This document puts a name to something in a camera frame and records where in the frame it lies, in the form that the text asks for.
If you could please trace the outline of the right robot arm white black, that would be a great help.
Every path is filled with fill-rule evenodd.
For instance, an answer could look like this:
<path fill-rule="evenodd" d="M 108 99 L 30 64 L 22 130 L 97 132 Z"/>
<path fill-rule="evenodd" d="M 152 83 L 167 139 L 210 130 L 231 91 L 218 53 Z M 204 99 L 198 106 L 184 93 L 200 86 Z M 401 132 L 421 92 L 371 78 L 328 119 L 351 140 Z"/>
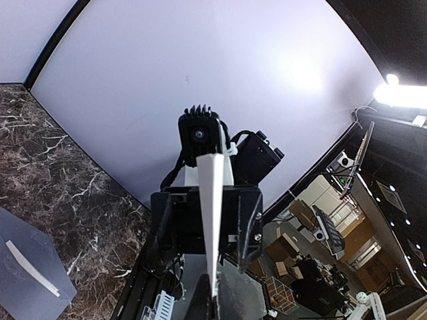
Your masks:
<path fill-rule="evenodd" d="M 262 253 L 263 196 L 258 185 L 284 157 L 270 147 L 261 131 L 244 131 L 244 135 L 231 157 L 235 183 L 223 188 L 217 250 L 220 261 L 235 253 L 241 272 Z M 141 264 L 157 274 L 165 273 L 179 255 L 207 253 L 199 188 L 172 185 L 183 166 L 180 155 L 160 190 L 151 195 L 152 226 Z"/>

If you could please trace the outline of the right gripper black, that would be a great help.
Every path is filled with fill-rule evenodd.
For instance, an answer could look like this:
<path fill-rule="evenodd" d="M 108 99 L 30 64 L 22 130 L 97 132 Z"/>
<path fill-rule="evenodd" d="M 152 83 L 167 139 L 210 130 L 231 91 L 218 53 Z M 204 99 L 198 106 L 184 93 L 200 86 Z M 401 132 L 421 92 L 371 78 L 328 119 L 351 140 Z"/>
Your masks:
<path fill-rule="evenodd" d="M 224 187 L 219 253 L 237 251 L 240 273 L 262 254 L 262 211 L 258 187 Z M 198 187 L 166 187 L 151 195 L 151 229 L 144 247 L 144 265 L 155 272 L 179 253 L 205 253 Z"/>

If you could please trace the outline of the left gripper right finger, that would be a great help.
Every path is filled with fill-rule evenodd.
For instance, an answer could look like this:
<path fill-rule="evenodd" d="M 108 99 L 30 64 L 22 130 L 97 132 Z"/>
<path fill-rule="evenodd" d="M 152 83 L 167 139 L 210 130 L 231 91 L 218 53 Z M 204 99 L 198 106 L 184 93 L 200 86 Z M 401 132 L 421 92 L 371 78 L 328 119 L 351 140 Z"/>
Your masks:
<path fill-rule="evenodd" d="M 267 315 L 260 283 L 246 274 L 218 272 L 217 319 L 256 320 Z"/>

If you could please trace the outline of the beige letter paper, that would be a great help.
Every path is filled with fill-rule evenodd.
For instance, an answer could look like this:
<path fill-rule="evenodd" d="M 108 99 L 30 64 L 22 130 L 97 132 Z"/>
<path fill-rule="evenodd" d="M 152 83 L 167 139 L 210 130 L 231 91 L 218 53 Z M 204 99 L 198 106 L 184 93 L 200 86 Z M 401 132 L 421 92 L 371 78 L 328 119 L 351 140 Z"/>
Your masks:
<path fill-rule="evenodd" d="M 50 293 L 56 297 L 60 297 L 58 288 L 50 282 L 44 275 L 42 275 L 28 260 L 27 258 L 18 250 L 14 243 L 8 240 L 6 243 L 8 250 L 11 252 L 12 256 L 15 258 L 17 263 L 28 273 L 32 278 L 34 278 L 39 284 L 46 288 Z"/>

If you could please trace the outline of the beige lined letter sheet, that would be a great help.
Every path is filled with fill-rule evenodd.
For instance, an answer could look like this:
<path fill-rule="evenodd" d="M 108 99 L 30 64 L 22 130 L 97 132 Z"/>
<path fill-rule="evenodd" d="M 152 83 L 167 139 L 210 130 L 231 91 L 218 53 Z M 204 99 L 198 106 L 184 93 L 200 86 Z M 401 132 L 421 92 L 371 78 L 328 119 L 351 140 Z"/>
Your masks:
<path fill-rule="evenodd" d="M 211 297 L 214 298 L 217 295 L 216 282 L 224 187 L 224 156 L 220 153 L 207 154 L 199 156 L 196 161 L 207 272 Z"/>

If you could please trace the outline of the grey envelope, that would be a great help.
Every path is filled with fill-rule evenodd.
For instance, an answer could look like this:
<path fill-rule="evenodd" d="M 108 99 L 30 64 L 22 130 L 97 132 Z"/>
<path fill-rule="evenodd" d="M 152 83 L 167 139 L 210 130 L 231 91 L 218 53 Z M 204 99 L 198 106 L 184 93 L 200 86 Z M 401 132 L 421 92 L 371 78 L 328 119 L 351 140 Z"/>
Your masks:
<path fill-rule="evenodd" d="M 76 293 L 50 237 L 1 209 L 1 306 L 14 319 L 58 319 Z"/>

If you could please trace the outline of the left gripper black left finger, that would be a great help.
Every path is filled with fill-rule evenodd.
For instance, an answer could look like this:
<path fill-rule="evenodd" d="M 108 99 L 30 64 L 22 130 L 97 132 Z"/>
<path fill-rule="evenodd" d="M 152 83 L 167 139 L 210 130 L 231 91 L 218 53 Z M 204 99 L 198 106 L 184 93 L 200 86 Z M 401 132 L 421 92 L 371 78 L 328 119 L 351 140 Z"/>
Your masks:
<path fill-rule="evenodd" d="M 195 287 L 189 304 L 190 320 L 211 320 L 214 318 L 211 287 L 208 274 L 202 274 Z"/>

